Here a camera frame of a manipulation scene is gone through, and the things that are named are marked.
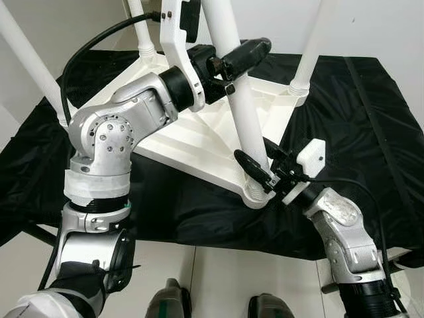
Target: black cloth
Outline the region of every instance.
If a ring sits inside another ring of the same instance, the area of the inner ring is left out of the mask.
[[[70,78],[79,107],[137,58],[136,52],[91,51]],[[270,54],[251,76],[288,84],[300,56]],[[305,105],[295,109],[281,141],[327,143],[320,178],[366,185],[380,204],[388,246],[424,247],[424,136],[396,83],[375,58],[322,56]],[[72,155],[47,100],[36,106],[0,155],[0,222],[27,219],[57,225],[64,170]],[[358,204],[366,230],[380,244],[375,208],[353,185],[329,184]],[[138,154],[132,155],[131,193],[138,239],[261,250],[304,259],[324,257],[323,244],[301,209],[275,198],[261,210],[223,188]],[[3,242],[7,227],[1,231]]]

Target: white wall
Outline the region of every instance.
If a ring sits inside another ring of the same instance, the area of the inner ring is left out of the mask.
[[[19,126],[17,120],[0,104],[0,152],[16,134]]]
[[[82,44],[125,19],[121,0],[4,0],[4,3],[55,78]],[[118,36],[106,40],[99,48],[111,49]],[[22,123],[43,94],[2,36],[0,70],[0,104]]]
[[[241,38],[302,53],[319,0],[232,0]],[[377,57],[424,128],[424,1],[340,0],[322,55]],[[203,24],[199,37],[208,39]]]

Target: white metal leg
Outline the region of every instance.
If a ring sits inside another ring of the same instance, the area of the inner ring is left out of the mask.
[[[144,14],[141,0],[128,0],[128,5],[130,7],[132,17]],[[141,21],[136,23],[134,28],[138,38],[140,59],[143,63],[150,64],[156,55],[156,51],[154,49],[153,42],[150,39],[147,23],[146,21]]]
[[[231,1],[203,0],[202,5],[213,45],[217,49],[218,57],[222,57],[240,45]],[[247,74],[235,81],[235,88],[236,92],[229,96],[229,104],[241,148],[264,170],[269,171],[262,131]],[[246,194],[255,200],[265,199],[262,188],[253,180],[248,180],[245,190]]]
[[[296,75],[290,82],[289,93],[291,95],[305,97],[309,94],[309,81],[318,61],[325,32],[332,21],[338,2],[339,0],[321,0],[315,24],[297,67]]]
[[[0,33],[46,96],[47,100],[52,104],[58,114],[60,124],[66,127],[67,124],[62,110],[62,102],[60,101],[59,85],[44,65],[40,56],[35,52],[35,49],[2,0],[0,0]],[[71,104],[69,105],[71,115],[73,115],[77,109]]]

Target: white plastic bracket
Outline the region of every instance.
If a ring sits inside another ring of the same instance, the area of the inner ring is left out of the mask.
[[[187,32],[180,29],[181,7],[184,0],[162,0],[160,43],[169,67],[177,66],[187,78],[194,96],[191,111],[205,106],[205,93],[186,51]]]
[[[325,167],[325,141],[312,139],[309,144],[297,155],[296,162],[303,168],[303,173],[311,178]],[[283,199],[285,205],[289,205],[310,182],[299,182]]]

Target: black cable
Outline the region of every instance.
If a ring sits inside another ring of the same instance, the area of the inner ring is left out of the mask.
[[[46,269],[44,270],[44,273],[42,275],[40,285],[38,286],[38,291],[43,290],[46,288],[46,284],[48,281],[48,278],[50,277],[50,273],[52,272],[52,268],[54,265],[54,261],[56,260],[56,255],[59,251],[59,241],[60,241],[60,233],[62,232],[62,222],[60,222],[58,227],[58,234],[56,235],[56,242],[53,246],[52,253],[50,254],[50,258],[48,259]]]
[[[396,290],[396,288],[393,285],[392,282],[392,277],[390,276],[390,269],[389,269],[389,260],[388,260],[388,255],[387,255],[387,244],[386,244],[386,236],[384,233],[384,227],[383,227],[383,218],[382,218],[382,214],[380,211],[380,206],[378,205],[378,202],[376,200],[376,198],[372,195],[371,191],[362,183],[356,181],[356,180],[352,180],[352,179],[347,179],[347,178],[334,178],[334,179],[326,179],[326,180],[317,180],[317,179],[313,179],[310,178],[309,176],[301,176],[299,177],[299,180],[303,181],[303,182],[312,182],[312,183],[333,183],[333,182],[342,182],[342,183],[347,183],[347,184],[354,184],[355,186],[359,187],[373,202],[375,208],[376,208],[376,213],[377,213],[377,217],[378,217],[378,227],[379,227],[379,232],[380,232],[380,240],[381,240],[381,244],[382,244],[382,258],[383,258],[383,271],[384,271],[384,275],[386,277],[386,281],[388,283],[389,286],[389,290],[391,293],[391,297],[394,299],[394,301],[396,302],[397,306],[399,307],[399,309],[401,310],[402,313],[406,313],[406,308],[403,306],[403,303],[400,300],[400,297],[398,295],[398,291]]]
[[[68,78],[69,74],[75,64],[75,62],[83,55],[85,54],[90,48],[93,48],[95,45],[99,44],[101,41],[103,41],[108,36],[112,35],[113,33],[122,30],[123,28],[126,28],[130,25],[133,25],[140,21],[145,21],[148,19],[152,19],[153,21],[160,22],[160,13],[159,12],[151,12],[147,13],[145,15],[139,15],[137,17],[130,18],[128,20],[122,21],[114,26],[111,26],[107,30],[104,30],[102,33],[98,34],[94,38],[92,38],[90,41],[88,41],[84,46],[82,46],[66,63],[66,66],[64,68],[64,72],[62,74],[62,81],[60,82],[60,98],[62,100],[62,107],[64,110],[66,122],[69,125],[71,121],[71,113],[69,111],[69,105],[68,105],[68,97],[66,95],[66,88],[68,86]]]
[[[60,277],[60,278],[56,278],[56,282],[61,281],[61,280],[74,280],[75,278],[80,278],[80,277],[84,277],[84,276],[104,276],[106,274],[113,274],[116,272],[122,272],[124,270],[135,270],[136,268],[140,268],[141,265],[133,265],[133,266],[127,266],[124,268],[117,268],[115,270],[95,270],[94,273],[84,273],[84,274],[78,274],[78,275],[71,275],[71,276],[65,276],[65,277]]]

